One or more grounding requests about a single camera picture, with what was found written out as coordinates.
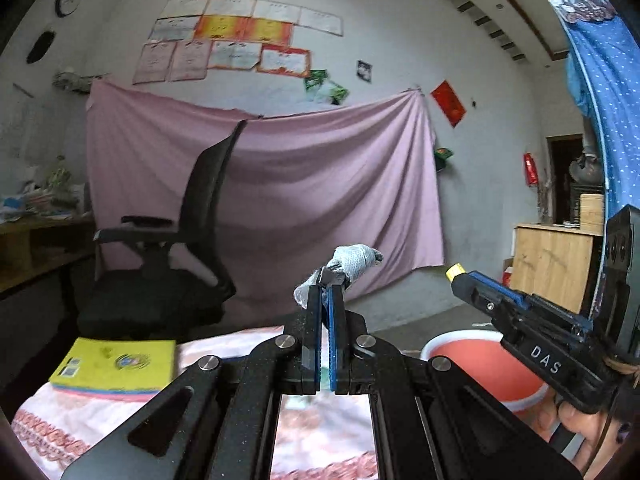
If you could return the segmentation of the person right hand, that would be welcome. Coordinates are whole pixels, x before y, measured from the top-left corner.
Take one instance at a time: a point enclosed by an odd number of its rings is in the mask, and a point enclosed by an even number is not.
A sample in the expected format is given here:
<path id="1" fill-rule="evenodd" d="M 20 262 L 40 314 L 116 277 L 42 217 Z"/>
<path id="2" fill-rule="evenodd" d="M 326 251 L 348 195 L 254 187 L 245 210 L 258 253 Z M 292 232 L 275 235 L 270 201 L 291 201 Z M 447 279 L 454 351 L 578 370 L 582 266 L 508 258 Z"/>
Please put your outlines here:
<path id="1" fill-rule="evenodd" d="M 550 440 L 559 424 L 573 434 L 582 436 L 584 440 L 572 463 L 585 479 L 595 479 L 623 445 L 623 434 L 629 429 L 626 422 L 613 419 L 597 454 L 593 454 L 607 418 L 605 412 L 584 414 L 567 402 L 556 405 L 555 392 L 549 389 L 546 396 L 529 411 L 529 427 L 545 441 Z"/>

